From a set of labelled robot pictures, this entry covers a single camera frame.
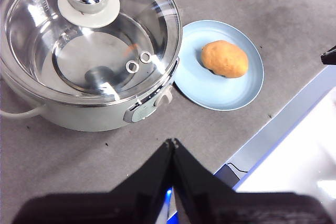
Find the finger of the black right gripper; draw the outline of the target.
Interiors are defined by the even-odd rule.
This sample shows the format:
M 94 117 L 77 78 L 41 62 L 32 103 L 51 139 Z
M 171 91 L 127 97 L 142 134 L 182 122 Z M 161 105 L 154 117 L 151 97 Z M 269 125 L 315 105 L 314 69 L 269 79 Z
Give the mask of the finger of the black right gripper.
M 336 46 L 324 52 L 320 57 L 324 65 L 336 65 Z

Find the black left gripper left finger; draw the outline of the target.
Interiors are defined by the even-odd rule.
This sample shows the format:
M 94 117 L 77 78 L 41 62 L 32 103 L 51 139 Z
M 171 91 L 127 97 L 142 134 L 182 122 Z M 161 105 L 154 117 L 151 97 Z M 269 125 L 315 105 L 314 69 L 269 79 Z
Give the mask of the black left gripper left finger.
M 155 223 L 171 188 L 174 145 L 166 140 L 116 188 L 102 193 L 64 193 L 23 204 L 13 223 Z

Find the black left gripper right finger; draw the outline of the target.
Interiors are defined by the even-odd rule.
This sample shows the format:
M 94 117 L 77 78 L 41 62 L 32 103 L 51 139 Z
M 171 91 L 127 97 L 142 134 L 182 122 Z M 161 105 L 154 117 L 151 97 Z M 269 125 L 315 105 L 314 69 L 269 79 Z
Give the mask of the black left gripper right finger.
M 332 223 L 315 198 L 295 193 L 238 193 L 174 138 L 173 186 L 191 223 Z

